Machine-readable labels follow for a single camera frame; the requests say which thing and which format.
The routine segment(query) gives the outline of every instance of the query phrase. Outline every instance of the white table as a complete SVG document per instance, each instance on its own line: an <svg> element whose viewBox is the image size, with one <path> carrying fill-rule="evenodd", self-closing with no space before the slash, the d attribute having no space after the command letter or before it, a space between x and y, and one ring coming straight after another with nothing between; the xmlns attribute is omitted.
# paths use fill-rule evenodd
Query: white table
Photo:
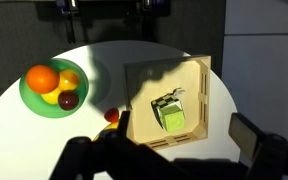
<svg viewBox="0 0 288 180"><path fill-rule="evenodd" d="M43 118L31 112L21 100L19 81L16 81L0 97L0 179L48 179L67 140L75 136L94 138L108 124L103 118L104 111L111 107L124 110L123 63L185 55L188 54L155 43L113 41L83 46L56 56L78 64L90 81L83 106L60 119ZM165 158L238 161L240 150L228 135L231 113L237 111L235 104L213 72L210 86L208 138L159 150ZM102 94L96 93L96 87L101 88Z"/></svg>

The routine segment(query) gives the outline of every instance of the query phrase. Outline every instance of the wooden tray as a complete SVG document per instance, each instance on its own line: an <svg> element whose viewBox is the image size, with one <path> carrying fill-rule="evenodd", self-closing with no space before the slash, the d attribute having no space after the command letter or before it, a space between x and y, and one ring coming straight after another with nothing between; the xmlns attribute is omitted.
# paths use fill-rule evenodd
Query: wooden tray
<svg viewBox="0 0 288 180"><path fill-rule="evenodd" d="M207 138L210 56L130 63L124 65L127 108L131 111L127 136L135 143L162 149ZM151 102L174 89L185 116L184 128L167 132L161 128Z"/></svg>

